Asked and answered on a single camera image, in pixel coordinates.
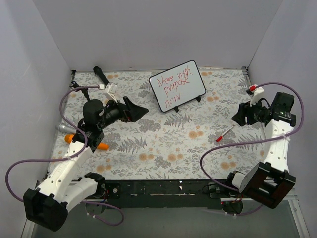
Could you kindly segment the white marker pen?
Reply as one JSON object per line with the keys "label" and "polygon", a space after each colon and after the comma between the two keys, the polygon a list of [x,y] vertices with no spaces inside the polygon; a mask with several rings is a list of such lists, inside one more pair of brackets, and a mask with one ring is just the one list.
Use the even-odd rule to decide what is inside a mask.
{"label": "white marker pen", "polygon": [[232,125],[230,128],[228,128],[223,134],[222,137],[224,137],[228,132],[230,132],[233,128],[235,127],[235,125]]}

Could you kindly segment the black round microphone stand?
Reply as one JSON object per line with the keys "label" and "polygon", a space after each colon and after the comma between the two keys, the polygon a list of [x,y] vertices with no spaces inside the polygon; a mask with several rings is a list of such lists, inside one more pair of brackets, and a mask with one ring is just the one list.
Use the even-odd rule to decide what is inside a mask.
{"label": "black round microphone stand", "polygon": [[[75,88],[79,88],[81,87],[75,80],[71,81],[70,83],[70,88],[71,89],[75,89]],[[90,97],[89,97],[89,94],[88,94],[88,89],[87,88],[84,88],[84,89],[80,89],[80,90],[75,90],[75,92],[79,92],[81,91],[82,94],[84,95],[84,97],[86,98],[87,101],[90,101]]]}

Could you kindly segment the black framed whiteboard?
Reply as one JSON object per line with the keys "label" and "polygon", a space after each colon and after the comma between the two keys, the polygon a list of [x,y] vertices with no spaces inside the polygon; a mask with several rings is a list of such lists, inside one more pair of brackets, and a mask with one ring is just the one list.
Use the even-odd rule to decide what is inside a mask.
{"label": "black framed whiteboard", "polygon": [[165,70],[149,78],[158,106],[167,112],[206,94],[206,87],[194,60]]}

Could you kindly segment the red marker cap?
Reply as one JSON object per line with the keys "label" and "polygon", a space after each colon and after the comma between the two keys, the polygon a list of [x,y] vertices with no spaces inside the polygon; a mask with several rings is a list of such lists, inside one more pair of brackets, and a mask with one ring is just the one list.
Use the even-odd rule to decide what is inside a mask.
{"label": "red marker cap", "polygon": [[219,142],[219,141],[221,141],[223,139],[223,136],[220,136],[217,140],[216,140],[216,142]]}

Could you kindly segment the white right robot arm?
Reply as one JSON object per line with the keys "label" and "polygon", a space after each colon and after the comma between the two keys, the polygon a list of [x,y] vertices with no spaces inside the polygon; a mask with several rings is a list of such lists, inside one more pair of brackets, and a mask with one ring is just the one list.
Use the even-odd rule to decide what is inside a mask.
{"label": "white right robot arm", "polygon": [[278,92],[271,105],[262,105],[263,90],[249,91],[250,101],[241,103],[232,120],[240,126],[257,122],[265,125],[269,139],[264,147],[264,160],[256,164],[247,174],[239,171],[230,173],[224,191],[230,197],[239,193],[264,206],[274,209],[294,187],[296,178],[289,174],[287,164],[290,137],[296,125],[296,116],[291,113],[294,96]]}

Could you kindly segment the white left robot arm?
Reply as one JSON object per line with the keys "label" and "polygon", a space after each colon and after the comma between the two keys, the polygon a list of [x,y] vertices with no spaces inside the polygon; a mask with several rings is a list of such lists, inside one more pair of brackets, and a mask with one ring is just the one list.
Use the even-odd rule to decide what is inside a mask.
{"label": "white left robot arm", "polygon": [[60,162],[37,188],[28,189],[23,195],[28,220],[56,232],[77,204],[89,196],[101,198],[105,194],[105,179],[97,173],[86,174],[76,185],[70,183],[101,143],[103,129],[118,120],[137,122],[149,111],[135,105],[128,97],[123,100],[123,103],[109,100],[103,105],[100,100],[91,99],[84,104],[83,118],[65,153],[66,160]]}

